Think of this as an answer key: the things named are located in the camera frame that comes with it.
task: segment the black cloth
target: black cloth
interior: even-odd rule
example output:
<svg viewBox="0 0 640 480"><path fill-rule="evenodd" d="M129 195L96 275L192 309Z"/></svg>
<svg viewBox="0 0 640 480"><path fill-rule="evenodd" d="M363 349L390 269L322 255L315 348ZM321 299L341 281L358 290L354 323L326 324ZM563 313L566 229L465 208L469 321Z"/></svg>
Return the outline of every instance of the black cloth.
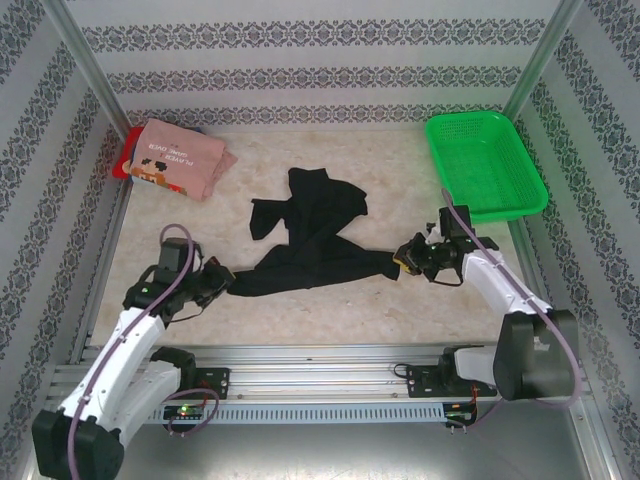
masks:
<svg viewBox="0 0 640 480"><path fill-rule="evenodd" d="M276 292L351 282L379 273L397 280L399 267L390 252L364 250L338 232L367 214L367 194L327 171L289 170L291 198L252 200L251 235L260 240L280 219L289 230L289 245L274 247L254 270L236 272L228 293L258 297Z"/></svg>

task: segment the green basket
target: green basket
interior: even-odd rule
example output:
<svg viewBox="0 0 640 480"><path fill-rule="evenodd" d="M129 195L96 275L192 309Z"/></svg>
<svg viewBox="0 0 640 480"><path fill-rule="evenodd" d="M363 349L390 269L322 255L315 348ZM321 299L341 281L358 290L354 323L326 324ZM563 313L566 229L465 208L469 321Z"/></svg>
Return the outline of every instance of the green basket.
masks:
<svg viewBox="0 0 640 480"><path fill-rule="evenodd" d="M444 186L474 222L515 220L546 207L549 194L516 129L497 112L438 115L427 139Z"/></svg>

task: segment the beige floor surface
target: beige floor surface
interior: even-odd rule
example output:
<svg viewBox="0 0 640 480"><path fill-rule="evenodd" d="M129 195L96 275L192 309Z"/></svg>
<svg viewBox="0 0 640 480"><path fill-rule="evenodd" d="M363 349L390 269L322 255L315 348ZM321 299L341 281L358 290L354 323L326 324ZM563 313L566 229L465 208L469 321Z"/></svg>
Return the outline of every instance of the beige floor surface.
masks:
<svg viewBox="0 0 640 480"><path fill-rule="evenodd" d="M280 222L266 239L249 233L251 199L287 199L291 167L326 168L331 178L367 192L369 215L342 235L373 249L395 250L443 206L424 133L300 132L225 134L239 157L203 203L152 185L134 185L91 343L103 345L127 288L157 262L158 235L182 223L205 255L232 269L251 268L287 241ZM520 273L506 223L477 226ZM203 315L172 325L159 344L277 345L432 343L497 339L502 319L472 285L451 288L402 274L259 298L223 295Z"/></svg>

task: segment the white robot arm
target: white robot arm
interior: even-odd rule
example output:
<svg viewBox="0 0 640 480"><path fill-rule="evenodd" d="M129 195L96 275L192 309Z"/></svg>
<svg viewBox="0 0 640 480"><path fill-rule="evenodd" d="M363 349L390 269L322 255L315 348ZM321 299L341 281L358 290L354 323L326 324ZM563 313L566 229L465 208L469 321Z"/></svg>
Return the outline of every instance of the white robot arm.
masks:
<svg viewBox="0 0 640 480"><path fill-rule="evenodd" d="M55 412L42 410L36 416L31 430L41 474L68 479L74 471L68 451L73 450L73 478L115 478L125 448L153 410L171 394L196 387L195 356L168 347L157 350L131 384L142 360L184 304L193 301L204 309L234 280L215 257L194 270L193 252L201 250L189 241L163 241L158 265L127 291L125 309L89 372ZM153 280L147 281L151 273ZM73 449L68 447L70 439Z"/></svg>
<svg viewBox="0 0 640 480"><path fill-rule="evenodd" d="M495 346L455 349L453 375L495 387L506 400L576 395L578 330L571 312L555 311L538 298L506 265L493 240L475 237L467 207L451 208L455 215L440 209L439 224L427 224L428 237L417 233L394 260L433 283L472 283L503 317ZM460 282L438 281L445 269L455 270Z"/></svg>

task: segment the pink t-shirt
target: pink t-shirt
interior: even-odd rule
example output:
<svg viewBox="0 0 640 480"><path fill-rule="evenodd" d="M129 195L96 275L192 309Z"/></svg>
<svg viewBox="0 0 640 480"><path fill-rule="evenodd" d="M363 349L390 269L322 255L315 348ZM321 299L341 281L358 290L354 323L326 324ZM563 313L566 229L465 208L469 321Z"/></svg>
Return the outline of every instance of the pink t-shirt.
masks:
<svg viewBox="0 0 640 480"><path fill-rule="evenodd" d="M151 119L136 145L130 172L202 201L237 161L222 140Z"/></svg>

